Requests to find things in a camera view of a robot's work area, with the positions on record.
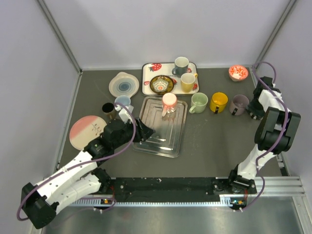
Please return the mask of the purple mug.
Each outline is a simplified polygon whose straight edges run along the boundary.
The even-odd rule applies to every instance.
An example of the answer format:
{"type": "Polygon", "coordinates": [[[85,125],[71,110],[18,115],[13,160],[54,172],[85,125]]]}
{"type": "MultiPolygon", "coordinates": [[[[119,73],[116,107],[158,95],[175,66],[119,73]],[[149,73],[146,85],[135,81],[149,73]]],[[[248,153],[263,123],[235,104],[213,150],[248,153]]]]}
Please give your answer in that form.
{"type": "Polygon", "coordinates": [[[240,116],[245,112],[250,101],[245,95],[235,95],[230,103],[229,111],[232,116],[240,116]]]}

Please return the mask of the yellow mug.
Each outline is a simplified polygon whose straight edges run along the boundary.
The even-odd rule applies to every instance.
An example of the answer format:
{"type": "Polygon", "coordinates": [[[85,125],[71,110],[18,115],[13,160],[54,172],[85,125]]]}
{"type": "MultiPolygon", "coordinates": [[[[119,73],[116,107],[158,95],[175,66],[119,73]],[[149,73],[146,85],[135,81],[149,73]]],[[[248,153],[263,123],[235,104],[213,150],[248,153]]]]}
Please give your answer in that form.
{"type": "Polygon", "coordinates": [[[229,99],[225,93],[222,92],[214,93],[210,101],[210,110],[214,114],[219,114],[223,112],[228,103],[228,100],[229,99]]]}

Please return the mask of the light blue mug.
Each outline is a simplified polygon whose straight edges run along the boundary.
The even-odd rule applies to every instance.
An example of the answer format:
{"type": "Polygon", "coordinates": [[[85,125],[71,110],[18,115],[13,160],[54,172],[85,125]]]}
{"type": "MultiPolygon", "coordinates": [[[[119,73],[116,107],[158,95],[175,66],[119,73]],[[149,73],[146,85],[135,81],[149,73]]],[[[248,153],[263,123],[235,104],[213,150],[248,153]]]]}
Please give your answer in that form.
{"type": "Polygon", "coordinates": [[[123,106],[125,106],[131,113],[134,109],[134,107],[131,105],[131,99],[128,96],[121,95],[115,99],[114,104],[121,103],[123,106]]]}

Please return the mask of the pink mug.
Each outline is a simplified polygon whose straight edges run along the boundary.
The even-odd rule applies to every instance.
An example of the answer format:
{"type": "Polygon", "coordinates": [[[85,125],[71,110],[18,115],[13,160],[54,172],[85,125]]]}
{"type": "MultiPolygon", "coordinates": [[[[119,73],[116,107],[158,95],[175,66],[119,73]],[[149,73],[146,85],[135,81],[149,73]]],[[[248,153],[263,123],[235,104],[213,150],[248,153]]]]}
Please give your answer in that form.
{"type": "Polygon", "coordinates": [[[166,93],[162,97],[162,117],[165,117],[168,113],[176,111],[177,97],[175,94],[166,93]]]}

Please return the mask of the small brown mug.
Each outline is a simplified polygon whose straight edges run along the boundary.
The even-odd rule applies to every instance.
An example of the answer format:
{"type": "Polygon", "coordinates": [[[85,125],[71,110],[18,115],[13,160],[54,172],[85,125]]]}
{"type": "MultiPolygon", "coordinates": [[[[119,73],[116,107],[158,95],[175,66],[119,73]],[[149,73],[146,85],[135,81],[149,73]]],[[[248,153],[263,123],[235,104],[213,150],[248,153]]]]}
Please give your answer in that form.
{"type": "Polygon", "coordinates": [[[102,111],[110,119],[116,118],[117,113],[116,113],[115,106],[113,103],[107,102],[107,103],[103,104],[102,111]]]}

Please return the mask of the green mug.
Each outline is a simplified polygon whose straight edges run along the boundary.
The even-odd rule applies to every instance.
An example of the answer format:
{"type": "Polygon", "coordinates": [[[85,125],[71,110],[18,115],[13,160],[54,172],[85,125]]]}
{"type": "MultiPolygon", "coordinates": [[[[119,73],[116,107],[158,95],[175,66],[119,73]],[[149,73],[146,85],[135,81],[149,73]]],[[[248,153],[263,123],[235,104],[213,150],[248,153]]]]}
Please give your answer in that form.
{"type": "Polygon", "coordinates": [[[208,103],[208,97],[204,93],[196,93],[191,97],[190,114],[200,114],[204,112],[208,103]]]}

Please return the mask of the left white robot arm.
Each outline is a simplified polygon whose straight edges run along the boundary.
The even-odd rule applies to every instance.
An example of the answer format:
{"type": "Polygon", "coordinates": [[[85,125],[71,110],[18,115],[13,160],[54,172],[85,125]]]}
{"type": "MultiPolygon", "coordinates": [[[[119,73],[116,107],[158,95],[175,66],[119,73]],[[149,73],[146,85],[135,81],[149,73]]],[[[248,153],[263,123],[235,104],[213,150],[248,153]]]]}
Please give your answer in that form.
{"type": "Polygon", "coordinates": [[[155,131],[139,118],[111,120],[103,132],[79,154],[45,180],[27,183],[21,191],[21,210],[36,229],[47,226],[58,213],[86,195],[112,191],[111,177],[100,165],[122,145],[144,142],[155,131]]]}

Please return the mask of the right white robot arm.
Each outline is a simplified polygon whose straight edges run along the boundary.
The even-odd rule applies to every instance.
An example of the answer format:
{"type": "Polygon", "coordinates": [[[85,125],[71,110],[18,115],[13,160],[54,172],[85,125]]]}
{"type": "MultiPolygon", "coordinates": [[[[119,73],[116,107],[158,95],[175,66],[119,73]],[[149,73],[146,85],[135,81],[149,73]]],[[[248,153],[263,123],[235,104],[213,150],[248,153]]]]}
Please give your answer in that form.
{"type": "Polygon", "coordinates": [[[255,133],[254,148],[230,172],[227,185],[234,194],[256,193],[253,188],[256,174],[271,158],[290,149],[301,121],[300,114],[283,106],[281,92],[274,88],[270,77],[260,78],[247,111],[261,118],[261,122],[255,133]]]}

